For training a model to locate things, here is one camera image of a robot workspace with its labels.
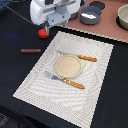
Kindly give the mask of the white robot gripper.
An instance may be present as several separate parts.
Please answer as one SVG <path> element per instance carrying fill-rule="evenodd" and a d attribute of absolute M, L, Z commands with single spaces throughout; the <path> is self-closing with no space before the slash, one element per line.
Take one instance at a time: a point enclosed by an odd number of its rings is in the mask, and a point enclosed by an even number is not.
<path fill-rule="evenodd" d="M 30 17 L 34 24 L 49 26 L 66 23 L 80 8 L 81 0 L 32 0 Z"/>

